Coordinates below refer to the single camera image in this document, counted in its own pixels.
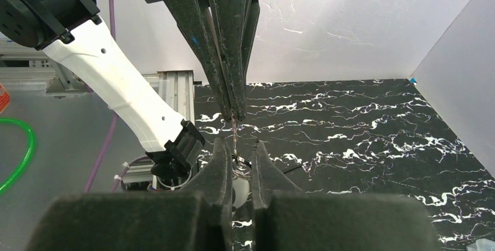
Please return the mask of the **black cable padlock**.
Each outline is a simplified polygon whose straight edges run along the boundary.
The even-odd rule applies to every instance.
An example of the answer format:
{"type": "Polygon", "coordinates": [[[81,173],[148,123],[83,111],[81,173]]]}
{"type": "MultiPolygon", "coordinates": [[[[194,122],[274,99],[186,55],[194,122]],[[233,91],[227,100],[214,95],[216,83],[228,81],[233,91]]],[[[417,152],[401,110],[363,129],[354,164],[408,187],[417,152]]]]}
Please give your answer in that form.
{"type": "Polygon", "coordinates": [[[293,172],[294,170],[297,170],[299,168],[302,168],[304,166],[304,164],[298,164],[298,165],[294,165],[292,167],[289,167],[289,168],[286,168],[282,171],[283,174],[287,174],[287,173],[290,173],[290,172],[293,172]]]}

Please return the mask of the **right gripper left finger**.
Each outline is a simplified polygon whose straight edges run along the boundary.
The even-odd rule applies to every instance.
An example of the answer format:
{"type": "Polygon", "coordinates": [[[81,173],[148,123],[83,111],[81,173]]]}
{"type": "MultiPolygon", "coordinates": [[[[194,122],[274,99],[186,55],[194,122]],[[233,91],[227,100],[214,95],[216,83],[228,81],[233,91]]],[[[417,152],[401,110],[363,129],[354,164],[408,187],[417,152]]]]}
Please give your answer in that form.
{"type": "Polygon", "coordinates": [[[28,250],[231,250],[232,158],[222,138],[180,190],[62,196],[28,250]]]}

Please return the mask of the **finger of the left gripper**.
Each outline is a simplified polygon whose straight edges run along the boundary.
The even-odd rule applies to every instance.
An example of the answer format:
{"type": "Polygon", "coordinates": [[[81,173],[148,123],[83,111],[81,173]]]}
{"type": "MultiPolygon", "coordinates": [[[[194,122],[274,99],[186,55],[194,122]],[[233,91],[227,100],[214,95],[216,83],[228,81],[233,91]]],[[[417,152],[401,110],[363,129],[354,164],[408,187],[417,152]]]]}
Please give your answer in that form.
{"type": "Polygon", "coordinates": [[[246,118],[246,77],[260,16],[259,0],[209,0],[229,119],[246,118]]]}
{"type": "Polygon", "coordinates": [[[219,110],[226,121],[232,111],[225,79],[213,35],[208,0],[163,0],[179,30],[199,60],[214,93],[219,110]]]}

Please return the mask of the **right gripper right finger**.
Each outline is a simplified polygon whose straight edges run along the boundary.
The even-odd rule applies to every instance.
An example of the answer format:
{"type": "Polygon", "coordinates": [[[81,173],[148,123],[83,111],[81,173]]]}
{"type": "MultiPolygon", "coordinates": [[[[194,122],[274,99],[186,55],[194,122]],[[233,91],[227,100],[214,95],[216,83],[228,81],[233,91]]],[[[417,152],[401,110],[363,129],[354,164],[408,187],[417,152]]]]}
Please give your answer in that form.
{"type": "Polygon", "coordinates": [[[405,196],[309,194],[252,153],[254,250],[439,250],[425,207],[405,196]]]}

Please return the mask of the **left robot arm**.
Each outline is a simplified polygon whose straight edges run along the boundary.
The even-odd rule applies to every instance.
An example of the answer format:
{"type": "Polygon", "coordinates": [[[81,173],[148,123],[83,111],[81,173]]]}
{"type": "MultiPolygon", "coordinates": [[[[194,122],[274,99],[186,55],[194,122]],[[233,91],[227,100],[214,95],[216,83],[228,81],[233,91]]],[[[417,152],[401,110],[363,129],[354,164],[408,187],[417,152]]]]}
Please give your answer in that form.
{"type": "MultiPolygon", "coordinates": [[[[224,119],[246,118],[246,74],[259,0],[164,2],[202,65],[224,119]]],[[[1,32],[81,78],[133,131],[162,180],[187,176],[205,144],[125,56],[97,0],[1,0],[1,32]]]]}

